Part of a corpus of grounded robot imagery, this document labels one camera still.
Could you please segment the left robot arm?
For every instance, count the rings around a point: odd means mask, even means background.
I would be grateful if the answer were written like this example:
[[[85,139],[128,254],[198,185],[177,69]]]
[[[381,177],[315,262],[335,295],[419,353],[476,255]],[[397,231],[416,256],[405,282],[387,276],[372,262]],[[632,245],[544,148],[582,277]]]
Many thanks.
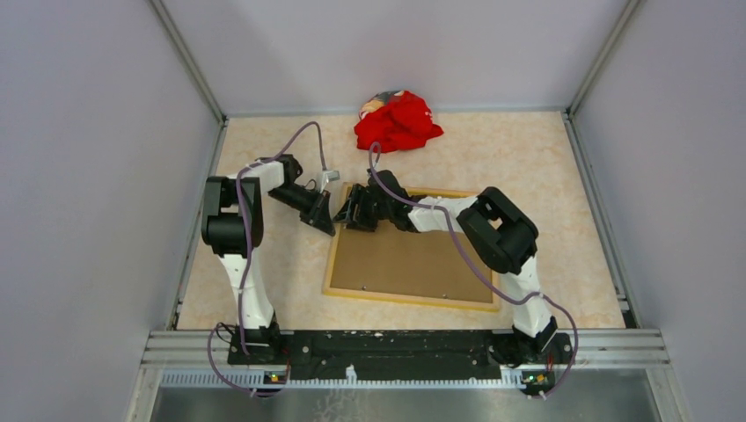
[[[264,238],[262,200],[265,197],[296,210],[300,221],[329,236],[335,235],[327,183],[304,186],[296,182],[301,164],[290,154],[261,158],[234,176],[206,180],[201,211],[201,238],[217,255],[237,301],[237,349],[261,363],[282,352],[274,307],[263,280],[261,249]]]

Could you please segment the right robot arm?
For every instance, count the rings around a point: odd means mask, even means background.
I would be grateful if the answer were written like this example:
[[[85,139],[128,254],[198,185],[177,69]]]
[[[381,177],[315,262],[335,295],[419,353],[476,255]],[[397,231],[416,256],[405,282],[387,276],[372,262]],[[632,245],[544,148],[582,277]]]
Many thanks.
[[[501,190],[448,198],[411,195],[391,171],[372,171],[367,185],[355,184],[333,222],[373,232],[381,221],[411,233],[463,234],[481,262],[501,276],[503,301],[513,306],[516,351],[528,362],[552,349],[557,322],[541,294],[538,279],[538,228]]]

